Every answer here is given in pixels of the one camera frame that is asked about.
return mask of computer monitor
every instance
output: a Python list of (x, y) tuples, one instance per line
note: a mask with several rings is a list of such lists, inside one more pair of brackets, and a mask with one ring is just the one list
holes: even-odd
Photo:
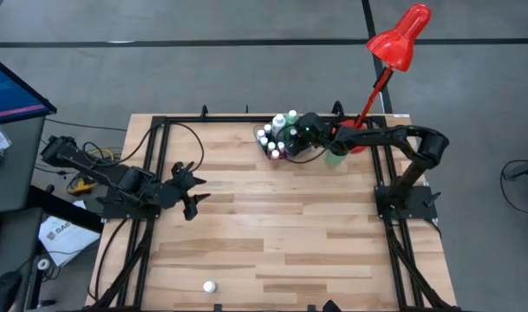
[(55, 112), (48, 100), (0, 62), (0, 124)]

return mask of red lamp shade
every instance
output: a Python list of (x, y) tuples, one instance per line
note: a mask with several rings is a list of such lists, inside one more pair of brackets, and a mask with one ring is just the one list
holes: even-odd
[(371, 38), (366, 47), (390, 66), (407, 71), (414, 54), (414, 41), (431, 19), (425, 4), (414, 4), (404, 13), (394, 29)]

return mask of wooden tabletop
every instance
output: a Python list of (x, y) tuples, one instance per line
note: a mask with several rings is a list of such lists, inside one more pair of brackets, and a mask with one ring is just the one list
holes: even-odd
[[(123, 155), (140, 143), (151, 119), (151, 114), (132, 116)], [(387, 121), (390, 126), (410, 124), (407, 115), (387, 115)], [(205, 148), (195, 175), (208, 181), (191, 194), (212, 195), (199, 205), (193, 221), (185, 221), (182, 204), (163, 211), (156, 221), (142, 309), (212, 310), (220, 303), (225, 310), (306, 310), (309, 304), (321, 309), (329, 299), (345, 311), (397, 309), (369, 149), (350, 154), (333, 169), (323, 158), (305, 165), (270, 162), (255, 143), (256, 125), (188, 124)], [(184, 128), (172, 127), (168, 148), (164, 179), (171, 177), (176, 161), (199, 161), (199, 145)], [(145, 151), (146, 144), (126, 164), (142, 166)], [(393, 152), (400, 173), (409, 161), (398, 149)], [(106, 224), (95, 268), (119, 222)], [(110, 247), (101, 293), (122, 268), (130, 224)], [(455, 304), (439, 234), (420, 220), (408, 225), (421, 273), (441, 298)], [(129, 303), (136, 271), (131, 276)], [(406, 270), (403, 276), (412, 304)], [(218, 285), (215, 293), (204, 292), (206, 281)]]

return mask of monitor screen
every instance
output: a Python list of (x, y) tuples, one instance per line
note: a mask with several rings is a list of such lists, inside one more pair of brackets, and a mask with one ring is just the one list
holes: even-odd
[(27, 91), (23, 87), (26, 84), (18, 78), (10, 78), (12, 73), (6, 74), (8, 71), (0, 69), (0, 123), (50, 114), (42, 97)]

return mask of gray floor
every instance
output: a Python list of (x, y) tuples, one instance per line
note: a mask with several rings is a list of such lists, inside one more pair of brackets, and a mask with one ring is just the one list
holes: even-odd
[[(411, 1), (373, 0), (378, 31)], [(425, 1), (424, 38), (528, 37), (528, 0)], [(0, 42), (366, 37), (360, 1), (5, 0)], [(356, 47), (0, 49), (0, 60), (59, 108), (58, 120), (126, 127), (132, 113), (326, 112), (361, 109), (374, 81)], [(501, 166), (528, 159), (528, 45), (417, 46), (389, 84), (396, 113), (451, 140), (428, 174), (456, 297), (465, 309), (528, 311), (528, 216), (499, 190)], [(374, 107), (376, 112), (381, 107)], [(124, 134), (47, 123), (51, 134), (119, 146)], [(36, 172), (38, 185), (66, 181)], [(528, 209), (528, 178), (506, 186)], [(78, 309), (94, 265), (80, 255), (42, 288), (55, 309)]]

